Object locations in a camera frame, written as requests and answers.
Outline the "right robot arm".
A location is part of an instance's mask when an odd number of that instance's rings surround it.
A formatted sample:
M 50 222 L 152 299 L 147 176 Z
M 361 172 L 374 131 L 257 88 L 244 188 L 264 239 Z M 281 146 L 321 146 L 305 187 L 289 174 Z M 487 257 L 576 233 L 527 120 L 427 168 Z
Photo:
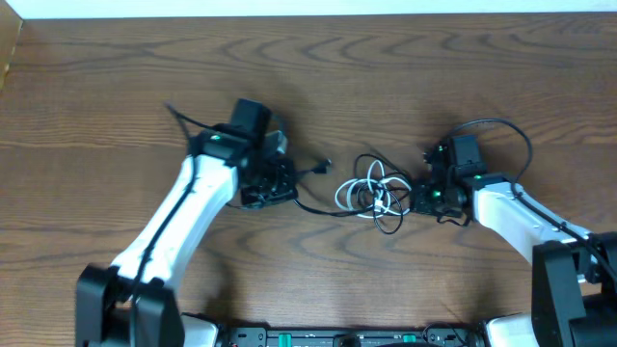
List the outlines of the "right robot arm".
M 484 346 L 600 347 L 616 343 L 616 235 L 574 225 L 515 179 L 489 173 L 472 135 L 449 136 L 423 155 L 415 213 L 460 227 L 476 222 L 532 267 L 531 309 L 482 325 Z

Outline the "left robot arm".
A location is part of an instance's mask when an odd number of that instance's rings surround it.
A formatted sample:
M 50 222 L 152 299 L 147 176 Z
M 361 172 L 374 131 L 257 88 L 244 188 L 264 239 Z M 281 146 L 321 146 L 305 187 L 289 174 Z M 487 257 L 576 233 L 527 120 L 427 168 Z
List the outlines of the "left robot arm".
M 88 265 L 76 283 L 78 346 L 216 346 L 217 324 L 183 313 L 177 293 L 207 229 L 234 198 L 245 210 L 294 200 L 296 174 L 273 112 L 240 98 L 225 123 L 188 135 L 169 194 L 107 268 Z

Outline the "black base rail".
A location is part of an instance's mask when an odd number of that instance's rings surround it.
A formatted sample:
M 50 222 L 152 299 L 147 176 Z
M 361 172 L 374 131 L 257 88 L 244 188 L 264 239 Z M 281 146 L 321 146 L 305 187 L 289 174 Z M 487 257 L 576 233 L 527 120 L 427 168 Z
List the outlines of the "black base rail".
M 188 335 L 185 344 L 206 347 L 482 347 L 487 343 L 483 334 L 474 329 L 437 324 L 410 330 L 294 330 L 218 326 L 212 335 Z

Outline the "cardboard piece at edge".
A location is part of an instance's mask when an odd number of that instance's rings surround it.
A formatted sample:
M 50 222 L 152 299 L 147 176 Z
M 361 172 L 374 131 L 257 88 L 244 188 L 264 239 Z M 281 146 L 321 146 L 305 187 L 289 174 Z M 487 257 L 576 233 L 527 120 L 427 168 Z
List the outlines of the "cardboard piece at edge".
M 23 26 L 23 19 L 6 0 L 0 4 L 0 87 L 4 88 L 16 44 Z

